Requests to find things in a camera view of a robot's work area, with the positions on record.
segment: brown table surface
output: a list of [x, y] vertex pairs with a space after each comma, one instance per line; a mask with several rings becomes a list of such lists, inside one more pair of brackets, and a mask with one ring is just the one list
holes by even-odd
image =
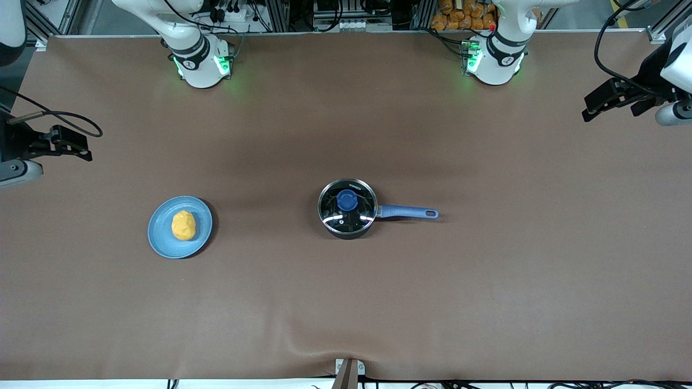
[[[427, 35], [251, 37], [208, 90], [158, 39], [52, 39], [21, 92], [105, 135], [1, 193], [0, 378], [308, 377], [352, 356], [379, 379], [692, 380], [692, 132], [583, 123], [594, 38], [536, 35], [487, 87]], [[616, 33], [603, 60], [634, 74], [654, 48]], [[343, 177], [441, 217], [335, 239], [316, 202]], [[184, 194], [217, 230], [166, 260], [147, 223]]]

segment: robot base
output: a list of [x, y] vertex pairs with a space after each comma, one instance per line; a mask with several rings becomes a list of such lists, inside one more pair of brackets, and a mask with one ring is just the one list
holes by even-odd
[[502, 85], [512, 79], [519, 71], [522, 54], [511, 66], [500, 66], [498, 61], [488, 53], [485, 37], [476, 36], [462, 42], [462, 53], [469, 57], [462, 58], [464, 75], [473, 75], [480, 82], [488, 85]]
[[209, 40], [210, 50], [197, 69], [187, 69], [184, 63], [179, 64], [177, 60], [174, 60], [181, 79], [187, 81], [191, 87], [200, 89], [213, 87], [224, 78], [230, 79], [235, 52], [233, 45], [216, 35], [205, 35], [205, 37]]

